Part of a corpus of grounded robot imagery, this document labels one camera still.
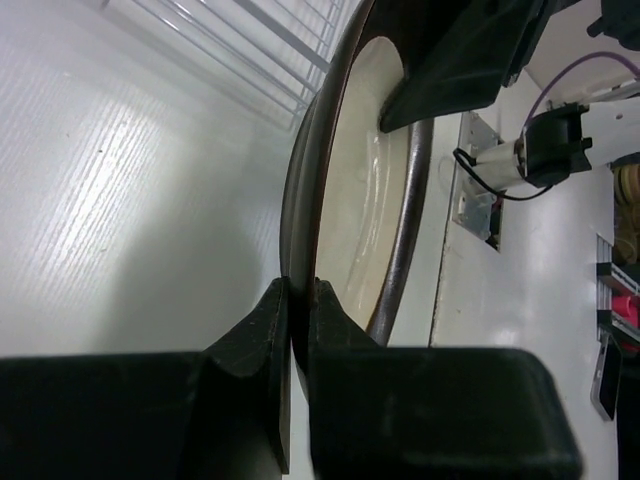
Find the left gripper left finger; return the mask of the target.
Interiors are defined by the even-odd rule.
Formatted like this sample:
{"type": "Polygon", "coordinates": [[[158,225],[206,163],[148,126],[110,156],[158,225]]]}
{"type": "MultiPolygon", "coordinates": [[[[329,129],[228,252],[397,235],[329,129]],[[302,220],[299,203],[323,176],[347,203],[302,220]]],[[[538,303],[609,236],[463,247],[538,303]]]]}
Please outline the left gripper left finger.
{"type": "Polygon", "coordinates": [[[280,479],[290,458],[288,285],[201,351],[8,358],[5,479],[280,479]]]}

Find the grey rim plate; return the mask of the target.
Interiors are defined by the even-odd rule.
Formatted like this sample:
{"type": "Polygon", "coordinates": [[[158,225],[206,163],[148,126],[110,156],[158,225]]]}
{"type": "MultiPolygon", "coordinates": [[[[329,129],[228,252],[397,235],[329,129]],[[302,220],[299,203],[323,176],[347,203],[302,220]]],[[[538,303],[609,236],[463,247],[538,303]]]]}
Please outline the grey rim plate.
{"type": "Polygon", "coordinates": [[[385,133],[380,115],[409,72],[425,21],[422,1],[361,2],[300,124],[279,245],[300,380],[321,282],[366,339],[386,345],[396,323],[420,229],[433,124],[385,133]]]}

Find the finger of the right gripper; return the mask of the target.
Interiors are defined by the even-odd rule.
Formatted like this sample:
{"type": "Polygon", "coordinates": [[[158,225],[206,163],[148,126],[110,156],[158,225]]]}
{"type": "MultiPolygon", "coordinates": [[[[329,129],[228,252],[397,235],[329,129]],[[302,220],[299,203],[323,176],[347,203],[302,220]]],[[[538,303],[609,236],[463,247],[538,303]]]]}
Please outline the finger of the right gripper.
{"type": "Polygon", "coordinates": [[[404,75],[380,112],[389,133],[485,108],[517,80],[543,30],[541,1],[384,1],[404,75]]]}

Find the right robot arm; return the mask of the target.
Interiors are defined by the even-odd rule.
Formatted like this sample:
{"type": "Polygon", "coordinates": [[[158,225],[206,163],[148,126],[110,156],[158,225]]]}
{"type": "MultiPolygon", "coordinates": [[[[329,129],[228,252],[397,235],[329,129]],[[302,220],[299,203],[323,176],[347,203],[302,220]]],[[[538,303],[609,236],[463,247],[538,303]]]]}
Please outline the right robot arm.
{"type": "MultiPolygon", "coordinates": [[[[380,111],[390,133],[492,105],[529,63],[560,1],[375,1],[369,23],[397,48],[402,80],[380,111]]],[[[571,174],[639,151],[639,101],[573,102],[531,110],[514,141],[477,156],[453,151],[477,190],[510,199],[529,184],[546,193],[571,174]]]]}

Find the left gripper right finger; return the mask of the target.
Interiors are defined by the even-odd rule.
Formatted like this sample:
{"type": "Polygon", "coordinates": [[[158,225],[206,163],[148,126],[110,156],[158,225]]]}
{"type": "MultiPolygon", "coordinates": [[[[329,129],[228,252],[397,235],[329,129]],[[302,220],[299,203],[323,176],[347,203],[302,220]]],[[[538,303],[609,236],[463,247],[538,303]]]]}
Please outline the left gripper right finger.
{"type": "Polygon", "coordinates": [[[514,348],[383,347],[315,286],[306,383],[319,479],[578,479],[554,379],[514,348]]]}

